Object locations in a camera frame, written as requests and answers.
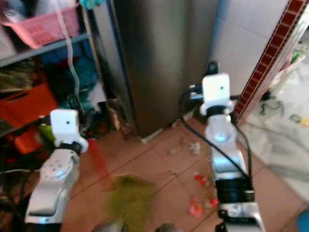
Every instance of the blue cloth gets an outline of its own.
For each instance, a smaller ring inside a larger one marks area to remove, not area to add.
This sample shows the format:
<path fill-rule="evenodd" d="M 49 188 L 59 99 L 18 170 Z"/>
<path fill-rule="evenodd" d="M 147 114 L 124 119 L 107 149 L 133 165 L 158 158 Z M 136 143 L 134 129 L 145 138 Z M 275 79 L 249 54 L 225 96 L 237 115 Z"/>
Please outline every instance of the blue cloth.
<path fill-rule="evenodd" d="M 88 10 L 92 10 L 95 6 L 99 6 L 103 0 L 80 0 L 79 3 Z"/>
<path fill-rule="evenodd" d="M 299 232 L 309 232 L 309 209 L 303 211 L 297 218 Z"/>

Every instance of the metal shelf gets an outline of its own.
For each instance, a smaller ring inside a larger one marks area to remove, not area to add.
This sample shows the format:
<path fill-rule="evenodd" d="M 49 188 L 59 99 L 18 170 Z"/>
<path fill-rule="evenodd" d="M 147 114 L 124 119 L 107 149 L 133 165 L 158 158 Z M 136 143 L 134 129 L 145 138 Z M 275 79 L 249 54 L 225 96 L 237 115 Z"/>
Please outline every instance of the metal shelf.
<path fill-rule="evenodd" d="M 76 42 L 79 42 L 79 41 L 82 41 L 82 40 L 85 40 L 85 39 L 88 39 L 87 32 L 84 32 L 84 33 L 82 33 L 82 34 L 80 34 L 76 37 L 71 38 L 71 41 L 72 41 L 72 44 L 73 44 L 73 43 L 76 43 Z M 61 41 L 58 41 L 58 42 L 54 42 L 54 43 L 42 46 L 39 49 L 28 48 L 27 50 L 18 52 L 14 56 L 0 60 L 0 68 L 4 67 L 6 65 L 21 61 L 23 59 L 27 59 L 27 58 L 30 58 L 30 57 L 33 57 L 33 56 L 36 56 L 36 55 L 39 55 L 39 54 L 42 54 L 42 53 L 45 53 L 45 52 L 49 52 L 51 50 L 54 50 L 54 49 L 57 49 L 57 48 L 60 48 L 60 47 L 64 47 L 64 46 L 66 46 L 66 41 L 61 40 Z"/>

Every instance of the stainless steel refrigerator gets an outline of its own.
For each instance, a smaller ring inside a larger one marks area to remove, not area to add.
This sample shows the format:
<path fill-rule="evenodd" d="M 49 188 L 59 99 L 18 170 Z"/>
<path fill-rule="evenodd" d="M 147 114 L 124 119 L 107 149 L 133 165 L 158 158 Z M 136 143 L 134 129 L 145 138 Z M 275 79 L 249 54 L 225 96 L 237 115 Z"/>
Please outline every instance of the stainless steel refrigerator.
<path fill-rule="evenodd" d="M 144 138 L 178 116 L 178 100 L 201 83 L 217 0 L 107 0 L 94 9 L 107 88 Z"/>

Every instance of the pink basket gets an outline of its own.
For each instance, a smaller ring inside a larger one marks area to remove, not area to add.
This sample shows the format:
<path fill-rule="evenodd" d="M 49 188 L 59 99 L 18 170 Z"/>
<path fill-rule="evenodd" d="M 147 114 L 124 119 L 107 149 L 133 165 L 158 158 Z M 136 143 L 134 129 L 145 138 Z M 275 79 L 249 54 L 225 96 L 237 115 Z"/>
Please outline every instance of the pink basket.
<path fill-rule="evenodd" d="M 61 11 L 68 34 L 71 37 L 79 34 L 79 23 L 76 12 L 78 5 L 77 3 L 74 7 Z M 18 23 L 7 21 L 1 23 L 10 26 L 24 43 L 34 49 L 64 38 L 56 12 L 26 19 Z"/>

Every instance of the white wall tile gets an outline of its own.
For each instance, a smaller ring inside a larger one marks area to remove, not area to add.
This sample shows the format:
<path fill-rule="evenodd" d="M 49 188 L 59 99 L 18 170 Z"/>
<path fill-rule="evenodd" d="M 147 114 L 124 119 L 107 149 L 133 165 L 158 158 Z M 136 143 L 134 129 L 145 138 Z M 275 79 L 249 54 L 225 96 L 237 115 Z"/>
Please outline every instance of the white wall tile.
<path fill-rule="evenodd" d="M 231 93 L 240 94 L 258 63 L 268 39 L 239 28 L 225 63 L 230 75 Z"/>
<path fill-rule="evenodd" d="M 269 38 L 288 0 L 249 0 L 241 20 L 242 26 Z"/>
<path fill-rule="evenodd" d="M 211 40 L 210 60 L 225 63 L 230 53 L 238 27 L 221 18 L 216 19 Z"/>
<path fill-rule="evenodd" d="M 219 0 L 218 17 L 240 24 L 246 9 L 246 2 L 247 0 Z"/>

